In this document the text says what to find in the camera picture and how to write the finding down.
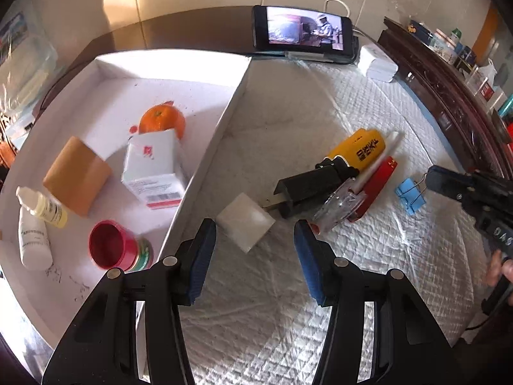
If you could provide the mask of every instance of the white stick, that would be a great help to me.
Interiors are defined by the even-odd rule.
[[[358,194],[362,190],[370,177],[377,171],[381,162],[383,162],[386,157],[389,157],[393,150],[396,149],[401,140],[401,136],[402,134],[399,132],[391,132],[391,134],[387,136],[383,152],[381,152],[378,158],[356,178],[355,183],[351,188],[353,193]]]

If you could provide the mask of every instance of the finger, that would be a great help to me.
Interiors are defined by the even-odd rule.
[[[502,273],[510,282],[513,282],[513,261],[509,260],[502,265]]]
[[[485,276],[485,282],[490,287],[495,287],[499,278],[502,275],[502,252],[500,250],[495,251],[488,267],[488,272]]]

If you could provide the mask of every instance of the orange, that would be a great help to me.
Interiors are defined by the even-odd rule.
[[[181,111],[173,106],[173,101],[166,101],[150,108],[140,119],[139,133],[168,129],[175,129],[178,139],[184,136],[185,118]]]

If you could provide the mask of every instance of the white tray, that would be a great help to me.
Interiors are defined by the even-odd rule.
[[[0,195],[3,272],[25,314],[52,348],[102,277],[88,256],[94,224],[111,218],[152,244],[155,261],[173,252],[217,144],[246,84],[250,59],[186,50],[122,52],[98,57],[48,106],[16,157]],[[120,182],[129,129],[153,105],[173,100],[186,117],[184,170],[191,176],[178,208],[150,210]],[[48,225],[53,266],[22,266],[17,239],[17,186],[48,194],[42,180],[68,138],[82,139],[112,167],[88,218],[70,213],[64,229]]]

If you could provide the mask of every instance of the wooden cabinet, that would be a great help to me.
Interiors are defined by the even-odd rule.
[[[415,92],[437,121],[461,165],[513,179],[513,154],[484,110],[448,65],[401,25],[388,27],[379,44],[399,66],[399,77]]]

